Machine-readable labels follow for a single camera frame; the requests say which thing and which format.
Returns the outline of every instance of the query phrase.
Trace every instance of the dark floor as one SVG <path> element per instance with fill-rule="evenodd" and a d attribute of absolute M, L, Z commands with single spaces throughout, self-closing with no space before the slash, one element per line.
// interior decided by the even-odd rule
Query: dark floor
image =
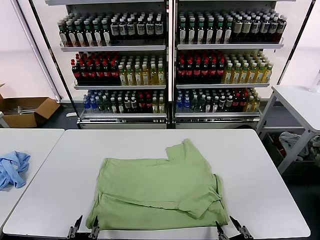
<path fill-rule="evenodd" d="M 61 106 L 42 128 L 78 129 L 77 117 L 66 117 L 74 112 L 70 105 Z M 278 123 L 279 120 L 287 126 L 296 126 L 296 121 L 283 107 L 276 107 L 270 116 L 268 125 Z M 283 176 L 283 180 L 299 207 L 306 223 L 311 230 L 307 238 L 285 238 L 286 240 L 320 240 L 320 168 L 311 166 L 302 175 Z M 6 240 L 16 237 L 5 236 Z"/>

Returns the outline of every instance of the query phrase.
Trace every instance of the yellow bottle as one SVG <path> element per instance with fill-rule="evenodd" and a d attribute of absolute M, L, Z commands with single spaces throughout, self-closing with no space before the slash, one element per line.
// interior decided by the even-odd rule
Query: yellow bottle
<path fill-rule="evenodd" d="M 256 74 L 256 67 L 257 67 L 257 64 L 255 62 L 253 62 L 252 66 L 251 66 L 250 70 L 248 71 L 246 78 L 244 80 L 245 84 L 252 84 L 253 83 L 253 80 L 254 80 L 254 77 Z"/>
<path fill-rule="evenodd" d="M 228 67 L 226 71 L 224 71 L 224 74 L 222 75 L 222 84 L 229 84 L 230 78 L 231 78 L 231 72 L 232 72 L 232 63 L 228 63 Z"/>
<path fill-rule="evenodd" d="M 245 83 L 245 80 L 246 80 L 247 75 L 248 75 L 248 67 L 249 67 L 249 64 L 247 62 L 245 62 L 243 64 L 243 68 L 240 71 L 240 76 L 239 76 L 239 81 L 238 81 L 239 84 L 244 84 Z"/>
<path fill-rule="evenodd" d="M 261 97 L 257 96 L 256 100 L 251 108 L 251 112 L 259 112 L 260 100 L 261 100 Z"/>
<path fill-rule="evenodd" d="M 230 79 L 230 83 L 231 84 L 237 84 L 238 83 L 239 76 L 240 76 L 240 67 L 241 67 L 241 63 L 237 62 L 235 64 L 235 69 L 231 73 L 231 79 Z"/>
<path fill-rule="evenodd" d="M 154 63 L 151 64 L 150 82 L 151 82 L 151 85 L 159 85 L 156 65 Z"/>
<path fill-rule="evenodd" d="M 146 64 L 143 64 L 142 65 L 142 79 L 143 79 L 143 84 L 144 85 L 149 85 L 149 71 L 148 71 L 148 68 L 147 68 L 147 65 Z"/>
<path fill-rule="evenodd" d="M 254 83 L 254 84 L 260 84 L 261 83 L 262 77 L 263 77 L 263 75 L 265 73 L 265 65 L 266 64 L 264 62 L 260 63 L 259 69 L 255 71 L 255 75 L 254 75 L 252 83 Z"/>
<path fill-rule="evenodd" d="M 267 84 L 270 80 L 271 74 L 272 74 L 272 67 L 274 64 L 272 62 L 269 63 L 266 71 L 264 72 L 264 75 L 262 76 L 262 83 Z"/>
<path fill-rule="evenodd" d="M 128 85 L 137 85 L 135 75 L 132 73 L 131 65 L 126 66 L 126 77 L 128 78 Z"/>
<path fill-rule="evenodd" d="M 144 85 L 144 79 L 143 77 L 141 76 L 141 71 L 140 71 L 140 65 L 139 64 L 136 64 L 134 65 L 134 68 L 135 68 L 135 80 L 136 80 L 136 84 L 138 86 L 140 85 Z"/>

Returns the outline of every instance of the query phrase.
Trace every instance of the bottle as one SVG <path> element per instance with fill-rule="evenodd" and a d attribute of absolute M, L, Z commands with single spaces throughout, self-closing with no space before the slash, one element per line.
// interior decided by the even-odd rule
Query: bottle
<path fill-rule="evenodd" d="M 237 62 L 235 64 L 235 69 L 231 73 L 231 78 L 230 78 L 231 84 L 238 84 L 239 83 L 240 67 L 241 67 L 241 63 Z"/>
<path fill-rule="evenodd" d="M 205 44 L 211 44 L 212 38 L 214 36 L 214 18 L 209 17 L 208 19 L 208 28 L 206 29 L 206 40 Z"/>
<path fill-rule="evenodd" d="M 141 17 L 138 18 L 138 23 L 136 27 L 137 27 L 138 38 L 144 39 L 146 37 L 146 24 Z"/>
<path fill-rule="evenodd" d="M 85 37 L 87 41 L 87 46 L 93 47 L 94 46 L 94 38 L 90 27 L 90 22 L 88 20 L 84 21 L 84 28 L 85 28 Z"/>
<path fill-rule="evenodd" d="M 65 28 L 65 22 L 64 21 L 58 21 L 58 27 L 59 27 L 59 35 L 61 38 L 61 41 L 63 43 L 63 46 L 65 47 L 72 47 L 72 45 L 69 45 L 70 38 L 68 35 L 68 31 Z"/>
<path fill-rule="evenodd" d="M 232 63 L 228 63 L 227 69 L 222 76 L 221 83 L 230 84 L 231 74 L 232 74 Z"/>
<path fill-rule="evenodd" d="M 271 74 L 272 74 L 272 68 L 274 64 L 272 62 L 269 63 L 267 69 L 265 70 L 263 76 L 262 76 L 262 83 L 267 84 L 270 80 Z"/>
<path fill-rule="evenodd" d="M 118 40 L 119 39 L 119 25 L 116 21 L 115 18 L 111 19 L 111 34 L 114 40 Z"/>
<path fill-rule="evenodd" d="M 280 16 L 280 21 L 278 23 L 278 27 L 275 31 L 274 38 L 273 38 L 273 42 L 276 44 L 278 44 L 280 42 L 282 34 L 284 33 L 284 30 L 287 26 L 287 17 L 283 16 L 281 18 L 281 16 Z"/>
<path fill-rule="evenodd" d="M 246 79 L 244 80 L 245 84 L 252 84 L 255 74 L 256 74 L 257 64 L 255 62 L 252 63 L 250 70 L 247 72 Z"/>
<path fill-rule="evenodd" d="M 222 33 L 223 33 L 223 23 L 224 23 L 224 18 L 219 17 L 218 18 L 218 24 L 215 29 L 215 38 L 214 38 L 214 43 L 215 44 L 221 44 L 222 43 Z"/>
<path fill-rule="evenodd" d="M 155 64 L 151 64 L 150 82 L 151 85 L 159 85 L 158 74 Z"/>
<path fill-rule="evenodd" d="M 257 96 L 256 100 L 251 108 L 251 112 L 259 112 L 261 97 Z"/>
<path fill-rule="evenodd" d="M 180 18 L 180 27 L 179 27 L 179 36 L 180 36 L 180 44 L 185 44 L 186 39 L 186 18 Z"/>
<path fill-rule="evenodd" d="M 188 44 L 193 44 L 195 40 L 195 21 L 194 17 L 189 19 Z"/>
<path fill-rule="evenodd" d="M 158 64 L 158 80 L 159 80 L 159 85 L 166 85 L 165 83 L 165 76 L 164 76 L 164 68 L 163 68 L 163 64 L 159 63 Z"/>
<path fill-rule="evenodd" d="M 149 71 L 146 64 L 142 65 L 142 78 L 144 85 L 149 85 Z"/>
<path fill-rule="evenodd" d="M 119 33 L 120 33 L 122 40 L 126 40 L 128 38 L 127 23 L 125 22 L 125 19 L 123 19 L 123 18 L 120 18 Z"/>
<path fill-rule="evenodd" d="M 74 30 L 74 26 L 72 21 L 67 21 L 66 25 L 68 27 L 67 33 L 70 39 L 70 43 L 68 44 L 70 47 L 77 47 L 77 39 L 76 39 L 76 31 Z"/>
<path fill-rule="evenodd" d="M 204 39 L 204 23 L 205 22 L 205 18 L 204 17 L 199 17 L 199 24 L 198 24 L 198 36 L 197 36 L 197 44 L 202 44 L 203 43 L 203 39 Z"/>
<path fill-rule="evenodd" d="M 155 35 L 155 23 L 152 21 L 151 17 L 148 17 L 148 22 L 146 24 L 146 34 L 148 39 L 153 39 Z"/>
<path fill-rule="evenodd" d="M 120 77 L 120 81 L 121 81 L 121 85 L 122 86 L 127 86 L 128 84 L 128 79 L 127 76 L 125 74 L 125 70 L 124 67 L 122 65 L 119 65 L 119 77 Z"/>
<path fill-rule="evenodd" d="M 267 32 L 270 27 L 270 17 L 266 16 L 264 21 L 261 23 L 260 32 L 259 32 L 259 41 L 266 43 L 267 42 Z"/>
<path fill-rule="evenodd" d="M 244 112 L 251 112 L 251 109 L 252 109 L 252 106 L 253 104 L 255 103 L 255 99 L 254 99 L 254 96 L 250 96 L 249 97 L 249 101 L 246 102 L 244 108 L 243 108 L 243 111 Z"/>

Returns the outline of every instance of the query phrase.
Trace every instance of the cloth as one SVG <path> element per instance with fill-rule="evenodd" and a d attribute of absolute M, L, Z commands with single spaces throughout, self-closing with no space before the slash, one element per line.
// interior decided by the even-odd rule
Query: cloth
<path fill-rule="evenodd" d="M 18 151 L 0 156 L 0 189 L 4 189 L 9 183 L 17 189 L 26 184 L 19 173 L 28 170 L 29 158 L 30 155 Z"/>
<path fill-rule="evenodd" d="M 228 224 L 221 179 L 189 139 L 166 149 L 168 159 L 106 158 L 86 226 L 161 230 Z"/>
<path fill-rule="evenodd" d="M 293 146 L 296 144 L 296 142 L 299 140 L 299 138 L 300 138 L 300 135 L 298 135 L 298 134 L 284 131 L 283 133 L 280 134 L 279 141 L 281 142 L 285 152 L 288 153 L 293 148 Z M 306 145 L 301 150 L 301 152 L 298 154 L 300 156 L 300 158 L 298 158 L 298 159 L 303 160 L 303 158 L 301 158 L 301 157 L 305 157 L 308 154 L 309 154 L 309 150 L 308 150 L 308 146 Z"/>

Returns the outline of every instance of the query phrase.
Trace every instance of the table leg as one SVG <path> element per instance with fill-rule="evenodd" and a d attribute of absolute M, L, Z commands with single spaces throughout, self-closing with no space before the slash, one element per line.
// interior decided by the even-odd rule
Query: table leg
<path fill-rule="evenodd" d="M 265 136 L 265 133 L 261 133 L 261 129 L 264 127 L 265 125 L 265 122 L 267 120 L 267 117 L 270 113 L 270 110 L 272 109 L 272 107 L 274 106 L 275 102 L 277 100 L 277 97 L 275 96 L 275 93 L 273 92 L 268 103 L 266 104 L 266 107 L 263 111 L 263 114 L 260 118 L 260 121 L 258 122 L 256 128 L 255 128 L 255 131 L 256 131 L 256 134 L 258 134 L 259 138 L 261 140 L 263 140 L 263 137 Z"/>
<path fill-rule="evenodd" d="M 290 152 L 287 152 L 285 158 L 278 166 L 278 171 L 280 174 L 283 174 L 285 170 L 289 167 L 289 165 L 296 160 L 298 154 L 301 150 L 308 144 L 309 140 L 315 136 L 316 134 L 309 129 L 306 129 L 304 133 L 301 135 L 299 140 L 294 144 L 293 148 Z"/>

